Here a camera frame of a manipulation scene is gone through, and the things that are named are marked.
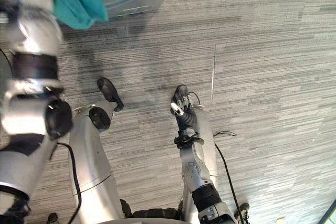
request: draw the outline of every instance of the wire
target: wire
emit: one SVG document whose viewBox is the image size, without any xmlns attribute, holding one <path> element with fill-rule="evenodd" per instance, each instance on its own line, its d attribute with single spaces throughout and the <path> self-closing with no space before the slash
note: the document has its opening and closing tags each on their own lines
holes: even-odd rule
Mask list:
<svg viewBox="0 0 336 224">
<path fill-rule="evenodd" d="M 74 182 L 75 182 L 75 187 L 76 187 L 76 192 L 77 192 L 77 196 L 78 196 L 78 206 L 75 210 L 75 212 L 72 214 L 68 224 L 71 224 L 72 221 L 74 220 L 74 218 L 76 217 L 78 211 L 79 211 L 79 208 L 80 206 L 82 205 L 82 195 L 80 193 L 80 188 L 79 188 L 79 183 L 78 183 L 78 178 L 77 178 L 77 172 L 76 172 L 76 163 L 75 163 L 75 156 L 74 156 L 74 153 L 72 151 L 72 148 L 70 145 L 68 144 L 63 144 L 63 143 L 58 143 L 57 144 L 59 145 L 63 145 L 65 146 L 66 148 L 68 148 L 69 150 L 69 153 L 70 153 L 70 157 L 71 157 L 71 162 L 72 162 L 72 173 L 74 175 Z"/>
<path fill-rule="evenodd" d="M 4 57 L 6 58 L 6 60 L 8 61 L 8 65 L 9 65 L 9 69 L 10 69 L 10 73 L 13 75 L 13 69 L 12 69 L 12 64 L 10 63 L 8 57 L 6 56 L 6 54 L 2 51 L 2 49 L 0 48 L 0 52 L 4 55 Z"/>
<path fill-rule="evenodd" d="M 236 136 L 237 134 L 236 133 L 233 133 L 231 131 L 220 131 L 218 133 L 216 133 L 214 135 L 217 136 L 219 134 L 226 134 L 226 135 L 230 135 L 230 136 Z M 222 152 L 220 151 L 219 147 L 217 146 L 217 144 L 215 143 L 215 146 L 223 160 L 223 163 L 224 163 L 224 166 L 225 166 L 225 170 L 226 170 L 226 174 L 227 174 L 227 178 L 229 180 L 229 184 L 230 184 L 230 188 L 231 188 L 231 192 L 232 192 L 232 195 L 233 195 L 233 199 L 235 200 L 235 204 L 236 204 L 236 208 L 237 208 L 237 211 L 238 211 L 238 214 L 239 214 L 239 217 L 240 217 L 240 221 L 242 222 L 242 224 L 244 223 L 244 219 L 242 217 L 242 213 L 240 212 L 240 208 L 239 208 L 239 204 L 238 204 L 238 201 L 237 201 L 237 197 L 236 197 L 236 194 L 235 194 L 235 190 L 233 189 L 233 185 L 232 185 L 232 181 L 231 181 L 231 177 L 230 177 L 230 173 L 229 173 L 229 170 L 227 168 L 227 165 L 226 165 L 226 162 L 225 162 L 225 159 L 224 159 L 224 156 L 222 155 Z"/>
<path fill-rule="evenodd" d="M 214 137 L 220 135 L 220 134 L 224 134 L 224 135 L 230 135 L 230 136 L 237 136 L 236 133 L 232 132 L 232 131 L 219 131 L 217 132 Z"/>
<path fill-rule="evenodd" d="M 200 98 L 198 97 L 198 95 L 195 92 L 193 92 L 193 91 L 190 91 L 189 93 L 190 94 L 194 94 L 197 97 L 197 99 L 198 99 L 198 104 L 201 105 L 201 101 L 200 101 Z"/>
</svg>

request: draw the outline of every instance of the teal cloth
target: teal cloth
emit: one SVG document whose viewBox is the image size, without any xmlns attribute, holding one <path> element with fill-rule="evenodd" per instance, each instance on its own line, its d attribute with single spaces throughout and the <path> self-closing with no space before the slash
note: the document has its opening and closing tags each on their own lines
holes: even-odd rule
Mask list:
<svg viewBox="0 0 336 224">
<path fill-rule="evenodd" d="M 88 29 L 95 21 L 109 20 L 102 0 L 54 0 L 54 15 L 74 29 Z"/>
</svg>

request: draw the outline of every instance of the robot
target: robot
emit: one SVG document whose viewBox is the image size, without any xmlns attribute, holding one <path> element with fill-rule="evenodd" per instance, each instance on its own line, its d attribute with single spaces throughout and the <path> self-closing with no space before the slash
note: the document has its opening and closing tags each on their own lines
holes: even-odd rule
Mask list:
<svg viewBox="0 0 336 224">
<path fill-rule="evenodd" d="M 1 223 L 25 222 L 27 203 L 45 164 L 57 140 L 69 131 L 69 167 L 77 170 L 70 172 L 70 179 L 78 205 L 69 223 L 76 214 L 80 223 L 237 223 L 216 189 L 213 133 L 203 107 L 192 102 L 185 85 L 177 87 L 171 101 L 179 126 L 174 143 L 184 181 L 179 220 L 126 218 L 99 136 L 123 109 L 116 88 L 108 79 L 98 80 L 106 100 L 75 109 L 72 119 L 69 104 L 61 99 L 64 89 L 58 80 L 57 55 L 62 35 L 52 15 L 53 0 L 10 0 L 6 11 L 14 78 L 8 81 L 1 118 L 10 136 L 0 150 Z"/>
</svg>

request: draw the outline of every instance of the gray carpet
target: gray carpet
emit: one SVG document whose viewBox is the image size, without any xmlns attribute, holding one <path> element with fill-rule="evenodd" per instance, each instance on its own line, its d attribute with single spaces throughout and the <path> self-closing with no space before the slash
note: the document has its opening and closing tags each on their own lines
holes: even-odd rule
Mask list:
<svg viewBox="0 0 336 224">
<path fill-rule="evenodd" d="M 152 13 L 64 33 L 70 105 L 101 100 L 100 76 L 124 100 L 102 142 L 132 210 L 180 201 L 169 100 L 181 83 L 198 93 L 214 132 L 238 134 L 216 141 L 250 223 L 317 223 L 335 200 L 336 0 L 165 0 Z M 53 211 L 66 223 L 74 211 L 67 157 L 59 148 L 47 165 L 29 223 Z M 234 211 L 220 159 L 218 167 Z"/>
</svg>

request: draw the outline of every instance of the cable clip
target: cable clip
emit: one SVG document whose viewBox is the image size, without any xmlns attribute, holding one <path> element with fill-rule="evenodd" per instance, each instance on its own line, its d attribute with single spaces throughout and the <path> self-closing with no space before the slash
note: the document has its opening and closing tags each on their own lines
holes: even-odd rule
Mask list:
<svg viewBox="0 0 336 224">
<path fill-rule="evenodd" d="M 174 139 L 174 143 L 176 144 L 178 149 L 190 146 L 194 141 L 198 141 L 202 145 L 204 144 L 204 140 L 198 137 L 198 132 L 196 132 L 192 136 L 187 136 L 183 134 L 183 131 L 178 131 L 178 137 Z"/>
</svg>

